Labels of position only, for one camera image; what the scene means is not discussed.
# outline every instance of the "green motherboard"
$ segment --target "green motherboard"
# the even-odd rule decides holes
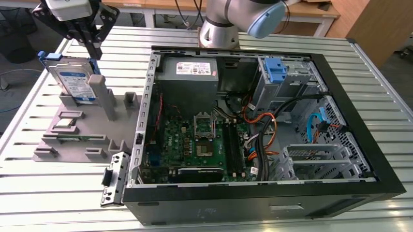
[[[231,136],[231,141],[236,144],[237,152],[235,156],[239,158],[239,165],[244,170],[244,156],[243,156],[243,134],[247,132],[247,124],[236,123],[236,138]],[[241,173],[231,173],[227,170],[228,159],[225,157],[225,143],[224,129],[227,126],[221,120],[215,120],[212,123],[208,120],[196,121],[196,131],[211,132],[212,138],[195,138],[193,120],[169,120],[164,125],[163,147],[160,156],[149,154],[149,161],[153,160],[151,156],[159,159],[159,162],[151,162],[149,182],[168,183],[168,174],[171,170],[177,168],[196,167],[196,168],[220,168],[224,171],[221,178],[227,181],[248,181],[249,176]]]

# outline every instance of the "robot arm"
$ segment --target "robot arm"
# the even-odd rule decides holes
[[[201,47],[235,48],[237,28],[257,39],[265,37],[283,15],[280,0],[209,0],[199,33]]]
[[[88,50],[92,59],[100,59],[100,44],[104,41],[118,16],[118,10],[101,0],[40,0],[32,11],[34,18],[64,38],[76,39]],[[102,21],[97,29],[94,17]]]

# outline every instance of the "floor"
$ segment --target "floor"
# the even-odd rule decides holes
[[[193,16],[187,18],[189,24],[192,24],[193,20]],[[144,27],[142,15],[121,13],[116,25]],[[164,15],[157,15],[156,25],[163,28],[185,28],[179,16],[165,17]],[[197,21],[193,28],[200,25],[201,22]],[[28,38],[36,51],[53,52],[61,42],[60,35],[40,23],[37,23],[37,32],[28,35]],[[12,64],[0,55],[0,73],[14,69],[42,70],[42,66],[37,59],[33,59],[24,64]],[[406,104],[410,108],[413,108],[413,91],[410,90],[413,86],[413,62],[402,60],[398,55],[394,54],[382,66],[380,72],[387,78]],[[18,71],[1,76],[1,80],[5,80],[10,87],[6,92],[0,91],[0,135],[16,113],[16,110],[5,113],[1,113],[1,111],[16,108],[22,103],[25,96],[37,80],[37,76],[38,73],[32,71]]]

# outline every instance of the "motherboard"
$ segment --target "motherboard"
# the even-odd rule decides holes
[[[148,145],[145,183],[249,181],[241,144],[247,124],[216,117],[168,120],[163,145]]]

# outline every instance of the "side panel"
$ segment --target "side panel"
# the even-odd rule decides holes
[[[142,225],[331,217],[371,197],[348,195],[137,203],[125,206]]]

